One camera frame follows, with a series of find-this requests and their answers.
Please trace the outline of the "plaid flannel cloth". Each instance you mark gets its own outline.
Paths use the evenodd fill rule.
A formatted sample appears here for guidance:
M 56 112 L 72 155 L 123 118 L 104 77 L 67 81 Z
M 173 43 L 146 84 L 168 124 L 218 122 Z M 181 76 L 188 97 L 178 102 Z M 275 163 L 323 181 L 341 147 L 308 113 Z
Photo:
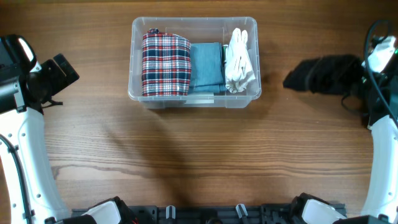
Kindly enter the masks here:
M 191 47 L 180 35 L 148 30 L 142 38 L 142 96 L 188 95 Z

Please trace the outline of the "white printed cloth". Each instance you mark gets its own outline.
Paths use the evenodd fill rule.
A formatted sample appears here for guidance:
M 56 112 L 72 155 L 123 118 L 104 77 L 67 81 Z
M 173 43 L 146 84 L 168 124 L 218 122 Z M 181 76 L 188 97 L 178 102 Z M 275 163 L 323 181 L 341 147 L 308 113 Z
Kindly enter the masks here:
M 241 93 L 254 81 L 255 74 L 247 48 L 248 32 L 235 28 L 225 52 L 225 86 L 230 93 Z

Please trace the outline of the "black cloth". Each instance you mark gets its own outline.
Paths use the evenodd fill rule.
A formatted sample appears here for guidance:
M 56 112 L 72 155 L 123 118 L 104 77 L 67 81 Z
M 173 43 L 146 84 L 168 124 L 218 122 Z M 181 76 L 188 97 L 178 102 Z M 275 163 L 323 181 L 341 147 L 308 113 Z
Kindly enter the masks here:
M 327 55 L 301 61 L 288 73 L 283 87 L 327 95 L 344 95 L 364 74 L 355 55 Z

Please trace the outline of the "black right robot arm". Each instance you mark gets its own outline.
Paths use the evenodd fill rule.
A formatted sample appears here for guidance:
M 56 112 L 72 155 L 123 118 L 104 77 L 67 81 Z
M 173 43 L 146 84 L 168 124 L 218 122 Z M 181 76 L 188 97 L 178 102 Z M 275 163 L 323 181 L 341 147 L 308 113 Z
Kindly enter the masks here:
M 290 72 L 283 86 L 295 91 L 364 100 L 373 139 L 373 163 L 361 216 L 397 223 L 397 73 Z

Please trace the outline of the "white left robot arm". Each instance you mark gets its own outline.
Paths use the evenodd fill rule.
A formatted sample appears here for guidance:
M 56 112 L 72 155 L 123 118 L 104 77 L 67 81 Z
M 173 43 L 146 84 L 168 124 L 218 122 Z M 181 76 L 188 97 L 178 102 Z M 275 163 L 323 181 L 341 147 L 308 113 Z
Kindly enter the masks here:
M 1 37 L 1 162 L 11 204 L 12 223 L 123 223 L 118 198 L 72 217 L 53 178 L 44 139 L 44 108 L 79 79 L 58 54 L 37 61 L 21 35 Z

